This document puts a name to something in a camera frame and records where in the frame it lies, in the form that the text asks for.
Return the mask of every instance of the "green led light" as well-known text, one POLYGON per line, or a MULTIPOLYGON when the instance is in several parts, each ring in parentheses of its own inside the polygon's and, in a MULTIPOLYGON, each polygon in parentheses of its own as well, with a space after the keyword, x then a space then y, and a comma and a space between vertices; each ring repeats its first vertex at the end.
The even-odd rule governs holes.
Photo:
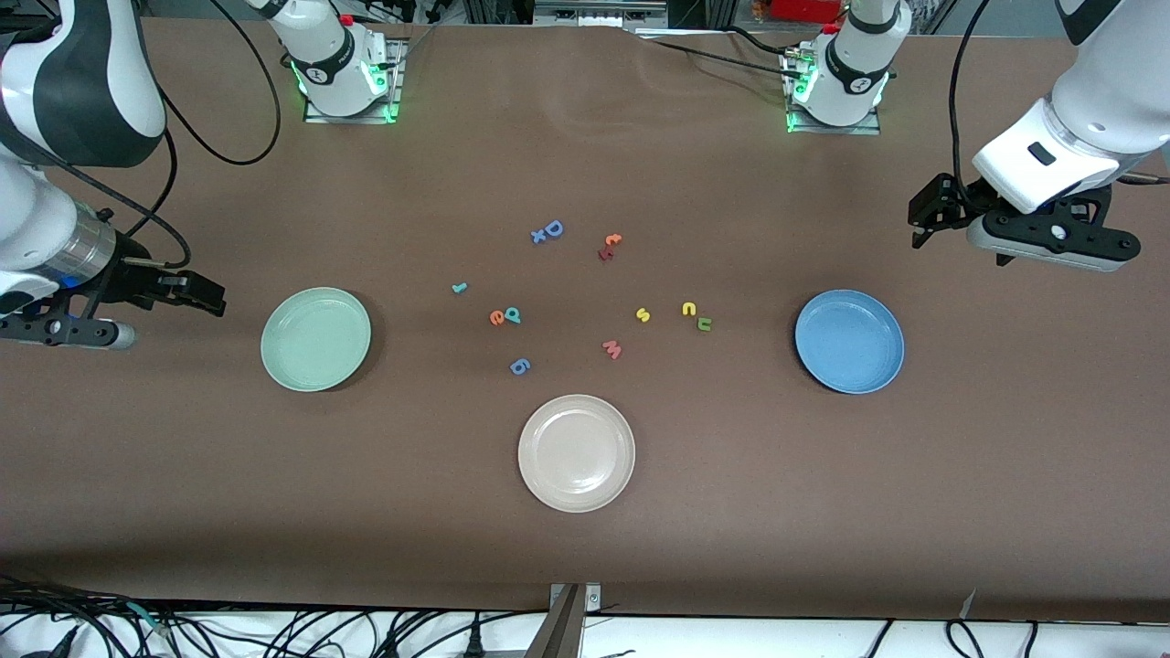
POLYGON ((302 96, 308 96, 309 92, 304 90, 304 80, 301 78, 301 71, 292 67, 292 76, 296 77, 296 88, 301 90, 302 96))
POLYGON ((366 64, 362 67, 362 75, 366 76, 366 84, 370 85, 370 91, 372 94, 381 94, 386 90, 386 78, 378 76, 374 80, 373 74, 378 71, 378 67, 366 64))

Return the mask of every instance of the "power cord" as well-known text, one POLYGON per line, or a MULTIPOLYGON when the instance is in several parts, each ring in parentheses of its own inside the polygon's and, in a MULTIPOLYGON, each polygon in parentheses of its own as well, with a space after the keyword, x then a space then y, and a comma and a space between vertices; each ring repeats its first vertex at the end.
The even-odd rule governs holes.
POLYGON ((977 206, 968 196, 966 186, 963 185, 962 158, 959 156, 958 144, 958 115, 955 110, 955 91, 958 88, 958 71, 959 67, 963 64, 963 54, 966 53, 966 44, 971 41, 971 34, 975 32, 975 25, 979 22, 979 16, 983 15, 983 11, 987 8, 987 2, 990 1, 991 0, 982 0, 979 6, 975 8, 975 13, 971 14, 971 22, 966 23, 966 30, 963 32, 963 39, 958 42, 958 50, 955 53, 955 64, 951 67, 950 89, 947 92, 947 111, 950 116, 951 126, 951 169, 954 169, 955 183, 958 186, 958 196, 963 200, 963 204, 970 206, 979 213, 986 212, 987 208, 977 206))
POLYGON ((401 616, 401 614, 399 614, 390 624, 390 630, 386 632, 386 639, 384 639, 381 644, 374 649, 371 658, 399 658, 398 647, 401 645, 402 640, 421 629, 432 619, 439 618, 441 615, 442 612, 435 610, 417 612, 413 617, 404 622, 401 628, 399 628, 398 618, 401 616))
MULTIPOLYGON (((171 160, 171 167, 166 174, 166 184, 163 185, 163 191, 159 192, 158 198, 154 199, 154 205, 150 207, 150 212, 154 213, 163 207, 163 204, 166 203, 166 198, 171 196, 171 190, 174 187, 174 179, 179 176, 179 155, 174 150, 174 137, 171 136, 170 128, 163 130, 163 138, 166 139, 166 153, 171 160)), ((145 226, 147 221, 150 221, 150 218, 145 215, 139 219, 137 224, 130 227, 130 231, 126 231, 126 238, 131 238, 135 233, 138 233, 138 229, 145 226)))
POLYGON ((1129 173, 1123 173, 1117 178, 1117 183, 1126 185, 1168 185, 1170 184, 1170 177, 1168 176, 1155 176, 1152 173, 1143 173, 1141 171, 1130 171, 1129 173))
POLYGON ((881 640, 886 639, 886 633, 889 632, 889 628, 894 625, 894 619, 886 619, 886 625, 878 631, 878 637, 874 638, 873 645, 869 647, 869 652, 866 653, 866 658, 875 658, 878 656, 878 649, 881 647, 881 640))
MULTIPOLYGON (((1030 624, 1032 625, 1032 630, 1031 632, 1028 632, 1027 643, 1024 645, 1024 658, 1032 658, 1032 646, 1035 644, 1037 633, 1040 632, 1039 622, 1030 622, 1030 624)), ((971 631, 971 628, 966 625, 965 621, 951 619, 947 622, 947 626, 944 628, 944 630, 947 631, 947 642, 950 643, 951 649, 955 650, 955 653, 958 653, 963 658, 984 658, 983 647, 979 646, 979 640, 975 639, 975 632, 971 631), (956 626, 963 629, 963 632, 966 633, 966 638, 971 640, 971 647, 975 649, 975 657, 972 657, 971 654, 958 647, 958 643, 955 642, 956 626)))
POLYGON ((487 656, 487 651, 483 650, 483 637, 480 635, 480 612, 475 611, 475 621, 472 622, 472 637, 467 640, 467 649, 463 651, 463 658, 483 658, 487 656))
POLYGON ((227 19, 229 23, 232 23, 232 27, 235 28, 235 30, 240 34, 240 37, 243 39, 243 42, 248 44, 248 49, 252 50, 253 56, 256 59, 256 63, 260 64, 261 73, 264 74, 264 82, 268 83, 268 91, 273 96, 273 110, 276 115, 275 123, 273 124, 273 136, 271 138, 269 138, 268 145, 264 146, 264 150, 261 151, 259 156, 242 160, 229 158, 223 153, 216 151, 214 148, 212 148, 212 145, 208 144, 207 140, 204 139, 201 135, 199 135, 199 131, 197 131, 195 128, 191 125, 191 122, 187 121, 187 117, 183 116, 183 112, 179 111, 179 108, 174 104, 173 101, 171 101, 170 96, 166 95, 166 91, 164 91, 161 87, 159 87, 159 94, 161 94, 163 102, 166 103, 166 107, 171 108, 171 112, 174 114, 174 118, 179 119, 179 123, 183 124, 183 128, 187 129, 187 132, 191 133, 191 136, 195 139, 195 142, 199 143, 200 146, 204 148, 205 151, 207 151, 219 160, 227 163, 229 165, 235 165, 235 166, 253 165, 267 158, 268 153, 273 152, 273 149, 276 146, 276 140, 281 136, 281 98, 280 95, 276 92, 276 83, 273 82, 273 75, 268 71, 268 64, 264 63, 264 59, 260 55, 260 50, 256 49, 256 44, 252 42, 252 39, 248 37, 248 34, 246 32, 243 32, 243 28, 240 27, 240 23, 232 18, 232 14, 229 14, 228 11, 223 8, 223 5, 220 5, 219 0, 207 0, 207 1, 214 5, 215 8, 219 11, 219 13, 222 14, 223 18, 227 19))

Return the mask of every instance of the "green plate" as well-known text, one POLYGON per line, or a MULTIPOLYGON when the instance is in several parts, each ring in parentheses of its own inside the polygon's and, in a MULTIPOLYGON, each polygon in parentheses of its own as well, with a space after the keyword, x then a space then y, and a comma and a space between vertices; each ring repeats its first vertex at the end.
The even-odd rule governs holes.
POLYGON ((260 357, 276 383, 294 391, 331 389, 370 351, 370 315, 337 288, 301 290, 276 307, 260 337, 260 357))

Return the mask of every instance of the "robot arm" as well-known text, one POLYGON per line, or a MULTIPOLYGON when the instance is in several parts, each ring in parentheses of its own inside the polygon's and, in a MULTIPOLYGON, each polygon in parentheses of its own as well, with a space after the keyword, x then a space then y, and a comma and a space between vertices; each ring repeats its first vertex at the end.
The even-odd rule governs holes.
POLYGON ((386 96, 385 35, 339 16, 328 0, 247 2, 276 30, 301 90, 322 114, 353 116, 386 96))
POLYGON ((975 157, 983 178, 940 174, 910 201, 914 247, 942 228, 1006 265, 1025 256, 1113 272, 1141 244, 1103 226, 1110 184, 1170 140, 1170 2, 1057 0, 1076 62, 975 157))
POLYGON ((910 18, 906 0, 854 0, 840 32, 820 34, 810 44, 815 68, 793 102, 827 125, 863 119, 881 100, 910 18))
POLYGON ((1020 212, 1108 185, 1170 140, 1170 5, 1058 0, 1073 64, 975 167, 1020 212))
POLYGON ((58 22, 0 37, 0 338, 129 347, 131 328, 92 317, 109 302, 222 315, 222 288, 144 265, 150 253, 109 224, 111 212, 75 201, 40 171, 135 166, 166 126, 131 1, 60 6, 58 22), (69 314, 73 295, 90 299, 81 317, 69 314))
MULTIPOLYGON (((135 166, 166 128, 130 0, 61 4, 60 25, 0 37, 0 124, 78 166, 135 166)), ((19 139, 0 145, 44 165, 19 139)))

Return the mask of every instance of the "table surface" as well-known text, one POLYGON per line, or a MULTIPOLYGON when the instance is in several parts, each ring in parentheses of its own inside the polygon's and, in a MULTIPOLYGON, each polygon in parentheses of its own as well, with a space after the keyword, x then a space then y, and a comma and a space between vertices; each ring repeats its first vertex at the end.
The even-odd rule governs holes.
MULTIPOLYGON (((275 63, 273 33, 248 30, 275 63)), ((269 98, 229 26, 145 34, 208 140, 263 146, 269 98)), ((163 214, 228 313, 108 308, 139 330, 124 354, 0 345, 6 568, 172 598, 525 608, 589 580, 631 611, 938 617, 978 588, 984 617, 1166 618, 1170 191, 1116 191, 1110 221, 1144 247, 1113 275, 997 268, 958 233, 911 251, 907 201, 950 162, 955 44, 907 40, 880 137, 786 133, 769 75, 606 28, 435 29, 394 126, 303 125, 276 69, 283 132, 247 169, 176 124, 163 214), (553 219, 564 237, 534 246, 553 219), (340 389, 295 393, 260 334, 314 286, 367 306, 373 348, 340 389), (878 393, 830 392, 794 354, 797 314, 832 288, 904 330, 878 393), (489 324, 507 306, 524 323, 489 324), (516 465, 529 414, 574 392, 638 445, 625 493, 584 515, 516 465)), ((965 158, 1073 54, 973 41, 965 158)), ((149 200, 165 165, 99 173, 149 200)))

